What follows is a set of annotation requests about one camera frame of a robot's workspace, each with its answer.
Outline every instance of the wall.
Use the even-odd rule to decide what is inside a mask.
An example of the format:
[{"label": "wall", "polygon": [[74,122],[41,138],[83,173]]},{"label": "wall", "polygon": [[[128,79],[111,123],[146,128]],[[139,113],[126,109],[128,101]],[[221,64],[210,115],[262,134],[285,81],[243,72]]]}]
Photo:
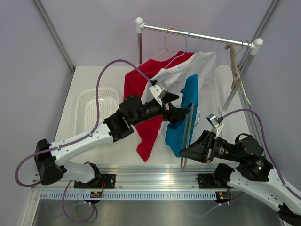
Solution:
[{"label": "wall", "polygon": [[[77,66],[106,65],[117,58],[138,62],[135,19],[226,39],[251,39],[271,0],[42,0]],[[143,32],[144,62],[164,48],[161,32]],[[185,48],[183,36],[168,35],[169,47]],[[229,64],[224,44],[189,39],[189,49],[216,51]]]},{"label": "wall", "polygon": [[252,109],[261,116],[269,149],[284,178],[301,190],[301,2],[281,1],[245,77]]},{"label": "wall", "polygon": [[[14,180],[36,142],[54,139],[71,71],[30,0],[0,0],[0,181],[2,226],[15,226],[28,189]],[[34,161],[20,177],[29,183]]]}]

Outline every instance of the perforated plastic basket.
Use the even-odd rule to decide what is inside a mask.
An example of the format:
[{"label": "perforated plastic basket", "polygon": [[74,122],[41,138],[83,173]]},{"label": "perforated plastic basket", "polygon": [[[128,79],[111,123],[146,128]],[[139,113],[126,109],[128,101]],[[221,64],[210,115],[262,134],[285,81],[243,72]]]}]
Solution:
[{"label": "perforated plastic basket", "polygon": [[[99,88],[98,101],[100,106],[100,121],[114,114],[118,109],[118,93],[112,88]],[[76,104],[75,134],[92,129],[97,119],[96,90],[82,92]]]}]

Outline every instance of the clothes hanger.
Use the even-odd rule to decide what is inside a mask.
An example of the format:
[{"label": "clothes hanger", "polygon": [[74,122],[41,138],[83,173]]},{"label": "clothes hanger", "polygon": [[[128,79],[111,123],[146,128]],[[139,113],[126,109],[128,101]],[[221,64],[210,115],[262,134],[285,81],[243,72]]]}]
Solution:
[{"label": "clothes hanger", "polygon": [[166,33],[167,33],[170,29],[174,29],[174,27],[168,28],[168,29],[165,31],[165,33],[164,33],[164,44],[165,44],[164,50],[163,50],[162,52],[160,52],[158,55],[156,55],[156,56],[153,58],[153,60],[154,60],[155,58],[157,58],[158,56],[160,56],[161,54],[163,54],[165,51],[175,52],[175,53],[179,52],[178,50],[171,50],[171,49],[168,49],[168,48],[167,48]]},{"label": "clothes hanger", "polygon": [[181,55],[175,57],[171,62],[169,62],[169,64],[166,65],[166,67],[165,67],[164,69],[166,69],[166,68],[167,68],[167,67],[168,67],[175,59],[177,59],[177,58],[183,56],[185,53],[188,52],[188,50],[187,50],[187,48],[188,48],[187,37],[188,37],[188,35],[190,35],[191,33],[195,33],[195,32],[194,32],[194,31],[189,32],[189,33],[186,35],[186,37],[185,37],[185,43],[186,43],[186,45],[185,45],[185,51],[184,51]]}]

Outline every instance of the blue hanger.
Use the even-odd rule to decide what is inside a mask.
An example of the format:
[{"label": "blue hanger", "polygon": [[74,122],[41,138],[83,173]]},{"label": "blue hanger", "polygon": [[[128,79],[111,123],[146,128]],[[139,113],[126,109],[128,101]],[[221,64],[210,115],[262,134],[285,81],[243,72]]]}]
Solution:
[{"label": "blue hanger", "polygon": [[189,33],[186,35],[186,37],[185,37],[185,43],[186,43],[186,45],[185,45],[185,51],[183,52],[183,54],[181,54],[181,55],[175,57],[171,62],[169,62],[168,65],[166,65],[166,67],[165,67],[164,69],[166,69],[166,68],[167,68],[167,67],[168,67],[175,59],[177,59],[177,58],[183,56],[183,55],[185,54],[185,52],[188,52],[188,50],[187,50],[187,48],[188,48],[187,37],[188,37],[188,35],[190,35],[191,33],[195,33],[195,32],[194,32],[194,31],[189,32]]}]

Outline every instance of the table top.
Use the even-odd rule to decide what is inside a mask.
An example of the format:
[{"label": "table top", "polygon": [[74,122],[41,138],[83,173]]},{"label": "table top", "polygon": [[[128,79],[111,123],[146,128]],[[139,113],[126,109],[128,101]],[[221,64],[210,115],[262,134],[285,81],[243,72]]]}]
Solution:
[{"label": "table top", "polygon": [[[88,89],[96,88],[96,81],[104,66],[78,66],[76,67],[71,87],[64,106],[55,141],[67,139],[75,135],[76,103],[79,95]],[[130,66],[110,66],[100,80],[100,87],[111,87],[116,89],[119,102],[123,100],[124,76],[133,68]],[[213,113],[219,115],[221,106],[221,87],[227,87],[227,94],[231,91],[232,73],[229,65],[220,65],[215,71],[215,78],[209,84],[203,84],[199,100],[201,116],[198,125],[194,129],[194,135],[201,135],[203,130],[211,130],[206,116]],[[234,96],[229,106],[229,111],[242,108],[238,93]],[[241,133],[250,133],[244,113],[237,113],[228,118],[227,141],[234,143],[235,137]],[[105,145],[85,152],[71,161],[84,163],[90,161],[98,165],[115,168],[148,167],[148,168],[173,168],[180,169],[180,158],[175,157],[173,151],[160,137],[154,144],[152,153],[147,162],[144,162],[136,148],[141,139],[135,131],[134,134],[122,139],[112,145]],[[228,163],[232,167],[237,163],[214,158],[213,162],[202,164],[196,161],[187,161],[187,168],[215,168],[218,163]]]}]

